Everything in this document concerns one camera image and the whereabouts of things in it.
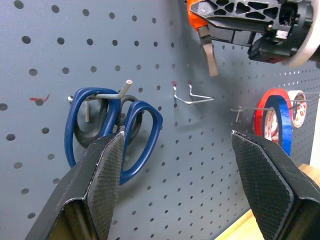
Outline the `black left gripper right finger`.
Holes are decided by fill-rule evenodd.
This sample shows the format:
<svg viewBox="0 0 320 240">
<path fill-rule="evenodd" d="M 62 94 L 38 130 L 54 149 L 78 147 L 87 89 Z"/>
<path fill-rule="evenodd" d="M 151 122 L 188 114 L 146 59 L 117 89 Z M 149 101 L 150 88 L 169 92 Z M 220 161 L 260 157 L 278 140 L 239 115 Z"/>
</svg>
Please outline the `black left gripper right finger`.
<svg viewBox="0 0 320 240">
<path fill-rule="evenodd" d="M 266 240 L 318 240 L 320 187 L 278 144 L 231 133 L 245 196 Z"/>
</svg>

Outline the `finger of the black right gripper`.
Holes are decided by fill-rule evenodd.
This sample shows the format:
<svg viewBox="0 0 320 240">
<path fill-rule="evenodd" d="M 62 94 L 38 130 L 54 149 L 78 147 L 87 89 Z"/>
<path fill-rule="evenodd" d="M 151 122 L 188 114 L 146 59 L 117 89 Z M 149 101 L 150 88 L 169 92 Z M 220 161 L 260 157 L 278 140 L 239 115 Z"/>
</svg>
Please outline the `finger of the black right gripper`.
<svg viewBox="0 0 320 240">
<path fill-rule="evenodd" d="M 190 12 L 216 28 L 266 33 L 280 26 L 281 4 L 277 0 L 200 0 Z"/>
<path fill-rule="evenodd" d="M 217 28 L 213 25 L 209 25 L 208 28 L 212 40 L 243 47 L 250 47 L 257 35 L 256 32 Z"/>
</svg>

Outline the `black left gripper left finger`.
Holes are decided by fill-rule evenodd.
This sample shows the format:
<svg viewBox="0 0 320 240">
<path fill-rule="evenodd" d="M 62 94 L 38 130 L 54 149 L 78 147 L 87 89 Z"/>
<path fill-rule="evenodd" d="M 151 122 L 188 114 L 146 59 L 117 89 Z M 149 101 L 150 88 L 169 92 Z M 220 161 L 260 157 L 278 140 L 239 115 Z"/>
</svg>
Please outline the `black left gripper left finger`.
<svg viewBox="0 0 320 240">
<path fill-rule="evenodd" d="M 27 240 L 106 240 L 118 199 L 124 133 L 91 143 L 59 181 Z"/>
</svg>

